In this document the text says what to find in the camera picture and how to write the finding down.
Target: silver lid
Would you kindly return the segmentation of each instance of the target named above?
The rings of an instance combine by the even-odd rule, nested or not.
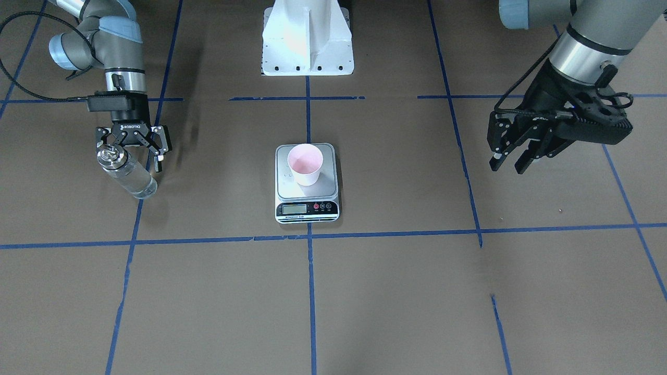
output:
[[[105,169],[118,169],[127,161],[127,152],[121,146],[97,144],[97,162]]]

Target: scale platform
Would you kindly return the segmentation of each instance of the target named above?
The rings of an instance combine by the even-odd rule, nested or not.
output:
[[[311,186],[294,182],[287,155],[296,145],[275,149],[275,219],[281,224],[332,222],[340,217],[336,152],[329,143],[313,143],[324,161]]]

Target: white mounting bracket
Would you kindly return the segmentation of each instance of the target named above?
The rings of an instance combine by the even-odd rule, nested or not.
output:
[[[262,73],[352,74],[349,20],[337,0],[275,0],[264,11]]]

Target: light blue joint cap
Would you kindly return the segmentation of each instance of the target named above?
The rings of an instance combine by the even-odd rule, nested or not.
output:
[[[508,29],[528,28],[528,0],[500,0],[498,13]]]
[[[131,19],[132,21],[137,21],[137,11],[134,10],[134,7],[132,4],[129,3],[128,0],[116,0],[118,3],[123,7],[125,12],[127,13],[127,18]]]
[[[65,50],[63,48],[63,41],[61,38],[64,34],[58,34],[51,38],[49,42],[49,52],[51,53],[51,58],[53,61],[58,64],[63,69],[67,70],[78,70],[74,64],[69,60]]]
[[[143,43],[139,24],[127,17],[108,15],[99,19],[99,29],[136,43]]]

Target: pink cup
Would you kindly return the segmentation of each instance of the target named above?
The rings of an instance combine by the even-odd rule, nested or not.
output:
[[[294,181],[301,186],[310,186],[317,182],[323,161],[322,151],[309,143],[294,146],[287,155],[287,164]]]

